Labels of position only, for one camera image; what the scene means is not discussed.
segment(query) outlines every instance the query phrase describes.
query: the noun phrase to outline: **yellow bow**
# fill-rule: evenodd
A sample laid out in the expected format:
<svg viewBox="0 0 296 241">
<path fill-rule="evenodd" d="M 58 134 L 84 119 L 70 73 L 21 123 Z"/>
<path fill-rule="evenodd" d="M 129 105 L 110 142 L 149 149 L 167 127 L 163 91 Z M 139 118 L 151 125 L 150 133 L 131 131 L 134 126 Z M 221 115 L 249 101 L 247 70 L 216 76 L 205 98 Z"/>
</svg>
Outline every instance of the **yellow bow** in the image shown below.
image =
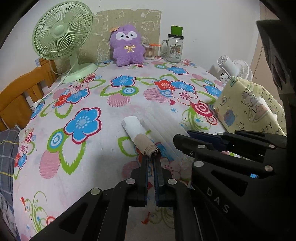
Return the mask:
<svg viewBox="0 0 296 241">
<path fill-rule="evenodd" d="M 125 47 L 124 47 L 124 49 L 128 49 L 128 53 L 129 53 L 130 51 L 134 52 L 134 51 L 132 50 L 132 48 L 134 49 L 134 48 L 135 48 L 135 45 L 132 45 L 132 46 L 125 46 Z"/>
</svg>

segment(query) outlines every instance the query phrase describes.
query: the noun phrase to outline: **jar handle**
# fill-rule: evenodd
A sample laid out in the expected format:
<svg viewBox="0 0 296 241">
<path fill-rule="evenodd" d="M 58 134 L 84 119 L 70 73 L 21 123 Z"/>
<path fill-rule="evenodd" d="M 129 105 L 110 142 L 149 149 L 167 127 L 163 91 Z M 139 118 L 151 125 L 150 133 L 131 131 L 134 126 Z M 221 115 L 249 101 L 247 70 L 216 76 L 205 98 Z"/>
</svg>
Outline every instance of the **jar handle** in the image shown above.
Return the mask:
<svg viewBox="0 0 296 241">
<path fill-rule="evenodd" d="M 160 52 L 162 53 L 162 54 L 166 54 L 166 51 L 167 51 L 167 44 L 165 45 L 165 46 L 163 46 L 163 44 L 164 43 L 167 43 L 167 40 L 163 40 L 162 42 L 161 42 L 161 46 L 160 46 Z"/>
</svg>

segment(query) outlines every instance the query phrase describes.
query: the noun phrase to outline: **plush toy leg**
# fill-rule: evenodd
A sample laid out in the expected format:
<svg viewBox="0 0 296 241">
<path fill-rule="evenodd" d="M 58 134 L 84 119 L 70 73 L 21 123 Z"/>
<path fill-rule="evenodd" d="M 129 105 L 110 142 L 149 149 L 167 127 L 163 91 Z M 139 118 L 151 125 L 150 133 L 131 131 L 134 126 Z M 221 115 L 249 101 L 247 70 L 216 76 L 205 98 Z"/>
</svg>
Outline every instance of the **plush toy leg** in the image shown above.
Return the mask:
<svg viewBox="0 0 296 241">
<path fill-rule="evenodd" d="M 141 56 L 133 56 L 131 58 L 131 63 L 132 64 L 142 64 L 142 63 L 144 63 L 143 55 L 141 55 Z"/>
<path fill-rule="evenodd" d="M 122 57 L 117 58 L 116 65 L 117 66 L 126 66 L 126 65 L 129 65 L 130 62 L 131 62 L 130 56 L 122 56 Z"/>
</svg>

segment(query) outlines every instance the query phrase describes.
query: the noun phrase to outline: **fan stand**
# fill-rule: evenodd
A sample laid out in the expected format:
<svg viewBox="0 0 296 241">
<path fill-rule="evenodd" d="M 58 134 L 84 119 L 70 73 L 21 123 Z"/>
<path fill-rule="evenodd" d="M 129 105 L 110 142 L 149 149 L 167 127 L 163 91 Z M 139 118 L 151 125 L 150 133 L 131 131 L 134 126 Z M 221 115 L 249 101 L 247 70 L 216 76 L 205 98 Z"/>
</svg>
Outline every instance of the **fan stand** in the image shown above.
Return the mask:
<svg viewBox="0 0 296 241">
<path fill-rule="evenodd" d="M 69 56 L 70 65 L 73 67 L 71 72 L 66 77 L 66 74 L 61 77 L 62 83 L 70 83 L 80 80 L 97 70 L 97 66 L 93 63 L 78 64 L 77 52 Z"/>
</svg>

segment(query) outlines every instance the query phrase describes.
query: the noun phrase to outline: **fan base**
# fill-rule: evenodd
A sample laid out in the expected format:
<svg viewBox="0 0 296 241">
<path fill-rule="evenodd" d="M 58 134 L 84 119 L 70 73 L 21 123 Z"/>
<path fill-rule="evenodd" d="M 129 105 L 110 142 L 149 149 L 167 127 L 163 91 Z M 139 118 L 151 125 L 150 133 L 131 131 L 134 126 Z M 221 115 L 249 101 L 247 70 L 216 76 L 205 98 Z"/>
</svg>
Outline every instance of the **fan base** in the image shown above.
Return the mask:
<svg viewBox="0 0 296 241">
<path fill-rule="evenodd" d="M 80 64 L 79 69 L 76 70 L 75 72 L 69 74 L 66 78 L 66 75 L 63 75 L 61 78 L 61 81 L 63 83 L 70 83 L 73 81 L 80 80 L 91 73 L 95 72 L 97 70 L 97 66 L 93 63 L 85 63 L 85 64 Z"/>
</svg>

